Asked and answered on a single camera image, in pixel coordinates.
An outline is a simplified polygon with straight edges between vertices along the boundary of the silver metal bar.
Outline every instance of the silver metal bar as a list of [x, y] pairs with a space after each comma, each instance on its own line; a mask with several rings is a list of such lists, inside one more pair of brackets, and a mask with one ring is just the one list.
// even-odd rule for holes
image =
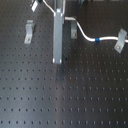
[[65, 8], [66, 8], [66, 0], [63, 0], [63, 12], [62, 12], [62, 16], [65, 15]]
[[62, 63], [62, 31], [63, 18], [61, 17], [61, 9], [57, 9], [54, 16], [54, 35], [53, 35], [53, 63]]

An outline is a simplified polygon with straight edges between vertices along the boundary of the table surface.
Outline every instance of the table surface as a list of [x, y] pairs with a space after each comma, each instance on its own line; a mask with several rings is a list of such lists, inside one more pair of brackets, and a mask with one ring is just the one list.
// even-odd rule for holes
[[[63, 62], [53, 64], [53, 14], [31, 0], [0, 0], [0, 128], [127, 128], [128, 45], [98, 44], [70, 22], [63, 27]], [[127, 2], [67, 2], [89, 37], [128, 31]], [[36, 24], [32, 43], [24, 44], [27, 20]]]

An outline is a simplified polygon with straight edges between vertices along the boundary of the metal clamp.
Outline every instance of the metal clamp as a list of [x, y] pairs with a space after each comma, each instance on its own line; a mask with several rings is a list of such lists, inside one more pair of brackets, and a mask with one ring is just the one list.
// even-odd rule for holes
[[77, 22], [71, 21], [71, 39], [77, 39]]
[[122, 50], [123, 50], [123, 47], [125, 45], [125, 38], [126, 38], [126, 36], [127, 36], [127, 32], [124, 29], [121, 28], [120, 32], [118, 34], [118, 41], [117, 41], [117, 43], [116, 43], [116, 45], [114, 47], [115, 50], [117, 52], [119, 52], [119, 53], [121, 53]]
[[25, 44], [30, 44], [33, 36], [35, 23], [33, 23], [33, 20], [27, 20], [26, 24], [26, 37], [25, 37]]

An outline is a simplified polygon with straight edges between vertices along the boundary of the cable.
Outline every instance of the cable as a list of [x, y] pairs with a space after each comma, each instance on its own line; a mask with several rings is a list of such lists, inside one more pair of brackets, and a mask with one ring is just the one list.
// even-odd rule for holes
[[[65, 20], [76, 20], [73, 17], [65, 17]], [[82, 35], [84, 36], [84, 38], [90, 42], [96, 42], [96, 41], [102, 41], [102, 40], [118, 40], [118, 37], [114, 37], [114, 36], [107, 36], [107, 37], [100, 37], [100, 38], [90, 38], [88, 36], [85, 35], [85, 33], [83, 32], [83, 29], [81, 28], [79, 22], [77, 21], [77, 26], [79, 27]]]
[[43, 0], [43, 2], [52, 11], [52, 13], [55, 14], [55, 11], [47, 4], [47, 2], [45, 0]]

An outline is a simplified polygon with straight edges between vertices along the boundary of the screw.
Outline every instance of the screw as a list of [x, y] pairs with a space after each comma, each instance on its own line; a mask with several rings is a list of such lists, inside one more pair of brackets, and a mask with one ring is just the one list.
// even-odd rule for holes
[[117, 49], [120, 49], [120, 46], [117, 46], [116, 48], [117, 48]]
[[73, 33], [73, 36], [76, 37], [76, 33]]
[[30, 38], [28, 38], [27, 40], [30, 41]]

